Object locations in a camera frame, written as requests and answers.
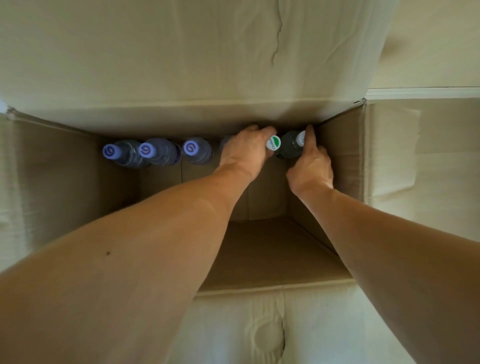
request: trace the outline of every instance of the crack in cardboard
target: crack in cardboard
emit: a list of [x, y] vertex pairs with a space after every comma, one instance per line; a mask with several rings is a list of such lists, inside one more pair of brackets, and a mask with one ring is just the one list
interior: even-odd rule
[[278, 53], [278, 49], [280, 47], [280, 32], [282, 31], [282, 28], [283, 28], [282, 13], [280, 12], [280, 0], [276, 0], [276, 9], [278, 11], [277, 15], [278, 15], [278, 20], [280, 21], [280, 26], [278, 27], [278, 31], [276, 33], [276, 49], [272, 55], [272, 66], [275, 65], [275, 56]]

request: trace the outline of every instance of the purple bottle cap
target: purple bottle cap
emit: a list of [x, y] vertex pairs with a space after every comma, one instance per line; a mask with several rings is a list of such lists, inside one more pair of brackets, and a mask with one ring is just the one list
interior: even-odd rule
[[156, 148], [150, 143], [140, 144], [140, 155], [144, 158], [151, 158], [155, 155]]
[[183, 144], [183, 151], [188, 154], [189, 156], [195, 156], [198, 153], [199, 146], [196, 141], [194, 140], [187, 140]]
[[118, 159], [121, 157], [121, 149], [115, 144], [107, 144], [102, 150], [103, 156], [107, 159]]

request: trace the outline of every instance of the green and white bottle cap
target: green and white bottle cap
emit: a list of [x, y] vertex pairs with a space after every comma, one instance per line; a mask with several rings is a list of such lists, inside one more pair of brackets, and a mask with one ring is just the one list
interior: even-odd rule
[[276, 151], [280, 148], [280, 138], [276, 135], [272, 136], [267, 141], [267, 149]]
[[305, 144], [305, 131], [298, 133], [296, 142], [299, 146], [303, 147]]

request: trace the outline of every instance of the person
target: person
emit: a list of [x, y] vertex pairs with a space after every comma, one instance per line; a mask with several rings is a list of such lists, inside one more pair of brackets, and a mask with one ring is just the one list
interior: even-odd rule
[[[248, 127], [229, 140], [212, 175], [93, 221], [4, 271], [0, 361], [165, 360], [236, 201], [271, 156], [265, 143], [275, 133]], [[311, 126], [287, 178], [417, 363], [480, 358], [478, 243], [335, 190]]]

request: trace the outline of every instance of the person's left hand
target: person's left hand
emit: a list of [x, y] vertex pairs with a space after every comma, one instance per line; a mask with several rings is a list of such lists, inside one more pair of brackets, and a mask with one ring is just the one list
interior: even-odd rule
[[231, 165], [240, 168], [253, 181], [267, 158], [273, 155], [273, 152], [266, 148], [266, 143], [275, 133], [273, 126], [259, 130], [258, 125], [250, 125], [225, 145], [220, 157], [220, 166]]

